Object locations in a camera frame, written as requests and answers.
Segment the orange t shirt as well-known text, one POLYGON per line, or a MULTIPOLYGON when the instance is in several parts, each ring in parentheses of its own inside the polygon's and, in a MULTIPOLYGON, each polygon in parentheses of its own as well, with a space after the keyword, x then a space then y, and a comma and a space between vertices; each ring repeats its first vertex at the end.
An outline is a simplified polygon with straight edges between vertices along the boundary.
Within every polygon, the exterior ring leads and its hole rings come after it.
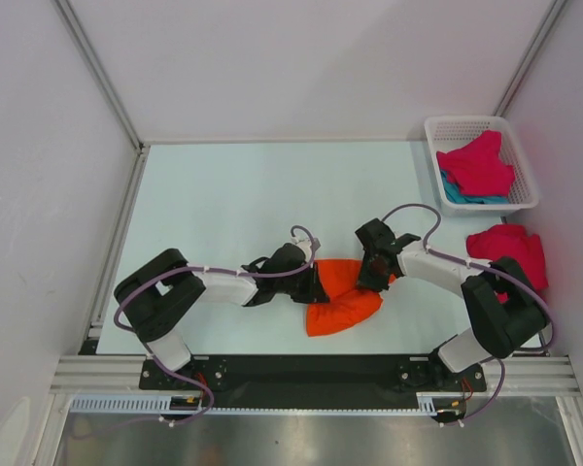
POLYGON ((360 260, 320 259, 316 265, 328 301, 307 306, 305 330, 309 337, 342 332, 364 322, 380 310, 384 302, 381 294, 357 287, 360 260))

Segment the white plastic basket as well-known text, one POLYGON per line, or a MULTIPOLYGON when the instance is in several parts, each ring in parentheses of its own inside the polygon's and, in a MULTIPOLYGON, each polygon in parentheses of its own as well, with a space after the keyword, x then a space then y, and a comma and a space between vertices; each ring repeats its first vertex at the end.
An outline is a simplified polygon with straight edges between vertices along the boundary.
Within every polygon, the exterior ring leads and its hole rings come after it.
POLYGON ((530 164, 506 119, 432 116, 424 128, 443 214, 509 216, 538 205, 530 164))

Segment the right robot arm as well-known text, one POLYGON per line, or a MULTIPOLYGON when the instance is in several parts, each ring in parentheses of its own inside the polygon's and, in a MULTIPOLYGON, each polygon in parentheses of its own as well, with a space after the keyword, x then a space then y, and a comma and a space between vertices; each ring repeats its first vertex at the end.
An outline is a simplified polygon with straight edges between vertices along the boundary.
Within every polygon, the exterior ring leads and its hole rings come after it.
POLYGON ((453 388, 473 365, 510 356, 550 324, 546 305, 511 257, 479 262, 453 256, 426 238, 395 235, 378 218, 356 236, 363 250, 358 287, 381 292, 392 278, 411 278, 463 299, 469 327, 430 354, 429 379, 440 389, 453 388))

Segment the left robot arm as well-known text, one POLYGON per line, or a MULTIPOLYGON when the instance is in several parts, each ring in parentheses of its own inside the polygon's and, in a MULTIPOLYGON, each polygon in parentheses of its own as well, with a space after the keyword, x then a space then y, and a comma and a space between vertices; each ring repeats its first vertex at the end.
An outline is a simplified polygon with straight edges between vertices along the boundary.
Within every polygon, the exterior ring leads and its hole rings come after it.
POLYGON ((223 270, 189 265, 179 250, 168 249, 120 282, 114 297, 130 330, 161 362, 161 376, 182 388, 195 376, 192 353, 176 329, 188 310, 208 302, 261 306, 278 294, 300 304, 327 303, 316 250, 308 240, 285 243, 271 256, 223 270))

